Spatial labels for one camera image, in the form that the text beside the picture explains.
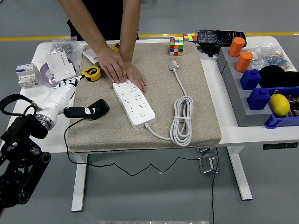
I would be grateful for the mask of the person's right hand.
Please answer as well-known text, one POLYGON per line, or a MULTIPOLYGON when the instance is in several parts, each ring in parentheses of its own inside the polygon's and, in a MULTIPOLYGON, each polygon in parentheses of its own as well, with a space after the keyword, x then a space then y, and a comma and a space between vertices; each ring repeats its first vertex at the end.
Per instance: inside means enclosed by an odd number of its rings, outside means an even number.
POLYGON ((111 83, 124 83, 127 80, 125 66, 121 55, 109 46, 100 46, 94 50, 100 67, 104 70, 111 83))

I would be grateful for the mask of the person's left hand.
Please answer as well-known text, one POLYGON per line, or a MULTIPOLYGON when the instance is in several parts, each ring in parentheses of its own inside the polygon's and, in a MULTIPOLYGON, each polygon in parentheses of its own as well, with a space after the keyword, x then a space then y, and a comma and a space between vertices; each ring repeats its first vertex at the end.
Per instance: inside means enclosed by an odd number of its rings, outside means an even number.
POLYGON ((126 78, 129 79, 133 84, 135 84, 142 92, 146 92, 147 83, 140 70, 129 62, 124 63, 124 67, 126 78))

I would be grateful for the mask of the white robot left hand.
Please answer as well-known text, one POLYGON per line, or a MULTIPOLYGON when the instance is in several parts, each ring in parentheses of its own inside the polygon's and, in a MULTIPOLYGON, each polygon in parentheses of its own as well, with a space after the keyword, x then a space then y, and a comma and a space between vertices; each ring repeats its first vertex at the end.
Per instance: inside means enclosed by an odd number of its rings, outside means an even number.
POLYGON ((84 118, 96 113, 96 107, 72 107, 68 108, 70 100, 74 97, 77 85, 85 76, 80 75, 62 81, 54 87, 44 100, 41 110, 35 115, 35 118, 44 122, 56 124, 57 117, 64 114, 67 118, 84 118))

